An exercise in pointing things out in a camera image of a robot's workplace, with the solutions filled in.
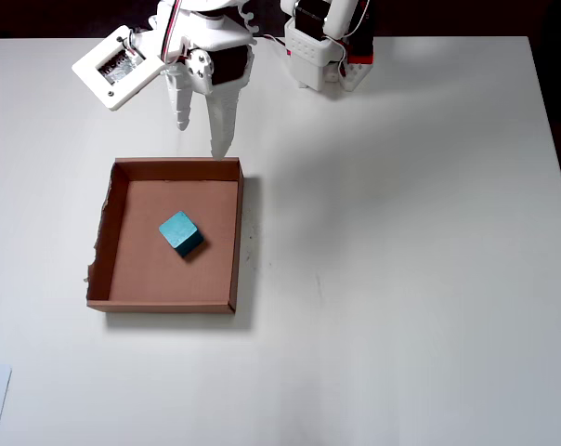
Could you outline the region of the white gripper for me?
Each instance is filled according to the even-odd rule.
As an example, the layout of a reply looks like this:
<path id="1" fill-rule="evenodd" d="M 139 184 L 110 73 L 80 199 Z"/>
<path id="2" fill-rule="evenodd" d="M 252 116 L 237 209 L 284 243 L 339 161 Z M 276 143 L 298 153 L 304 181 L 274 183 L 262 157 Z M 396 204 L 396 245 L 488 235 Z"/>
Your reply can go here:
<path id="1" fill-rule="evenodd" d="M 151 27 L 164 63 L 176 126 L 189 125 L 193 90 L 204 95 L 211 153 L 223 159 L 234 138 L 241 90 L 249 82 L 254 32 L 243 1 L 161 1 Z"/>

